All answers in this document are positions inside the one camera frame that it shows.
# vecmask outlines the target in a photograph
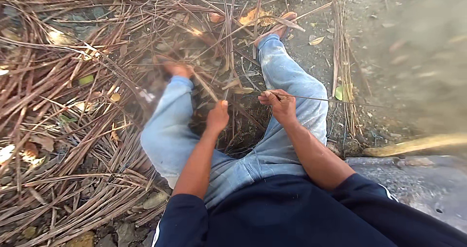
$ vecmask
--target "rock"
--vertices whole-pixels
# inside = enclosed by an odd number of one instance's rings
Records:
[[[152,241],[154,239],[154,235],[155,235],[155,231],[150,231],[148,233],[148,236],[143,241],[143,246],[144,247],[151,247],[152,246]]]
[[[104,238],[101,238],[97,243],[96,247],[117,247],[112,240],[112,235],[107,234]]]
[[[36,229],[37,227],[32,226],[24,229],[24,231],[22,232],[24,238],[34,238],[34,236],[36,235]]]
[[[143,208],[145,210],[155,208],[159,206],[162,202],[167,200],[169,196],[165,193],[153,192],[149,195],[148,199],[143,203]]]
[[[128,247],[135,239],[135,225],[133,223],[122,223],[117,229],[118,247]]]
[[[11,176],[5,176],[0,180],[0,184],[5,186],[13,180]]]
[[[94,232],[85,232],[66,243],[66,247],[94,247]]]

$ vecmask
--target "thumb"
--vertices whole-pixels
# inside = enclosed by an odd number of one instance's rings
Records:
[[[266,90],[264,94],[269,99],[269,102],[271,102],[272,106],[277,106],[281,103],[279,99],[277,98],[277,96],[271,93],[271,91]]]

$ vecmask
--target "dark navy shirt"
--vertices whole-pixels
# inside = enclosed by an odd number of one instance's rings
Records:
[[[156,247],[466,247],[467,235],[397,202],[358,174],[332,193],[309,179],[277,175],[240,189],[207,210],[173,196]]]

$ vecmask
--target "jeans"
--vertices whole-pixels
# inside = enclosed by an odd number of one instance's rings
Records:
[[[290,58],[279,36],[265,37],[258,49],[268,89],[284,89],[291,95],[327,99],[324,85]],[[172,77],[141,135],[144,151],[171,188],[199,141],[188,128],[193,114],[192,89],[193,83],[189,79]],[[327,111],[327,101],[296,98],[299,122],[323,144],[326,144]],[[242,159],[233,159],[214,150],[206,207],[215,206],[232,192],[255,181],[279,174],[306,176],[285,130],[272,117],[264,138]]]

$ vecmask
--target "thin metal rod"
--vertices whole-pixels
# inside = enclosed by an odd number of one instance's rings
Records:
[[[256,93],[263,93],[263,91],[256,91],[256,90],[253,91],[253,92],[256,92]],[[374,107],[382,107],[382,108],[391,108],[391,109],[394,109],[394,108],[392,108],[392,107],[386,107],[386,106],[368,105],[368,104],[358,104],[358,103],[354,103],[354,102],[340,101],[340,100],[329,100],[329,99],[317,98],[317,97],[303,97],[303,96],[284,95],[284,94],[275,94],[275,93],[273,93],[273,94],[276,95],[276,96],[299,97],[299,98],[306,98],[306,99],[313,99],[313,100],[321,100],[321,101],[329,101],[329,102],[353,104],[353,105],[356,105],[356,106],[374,106]]]

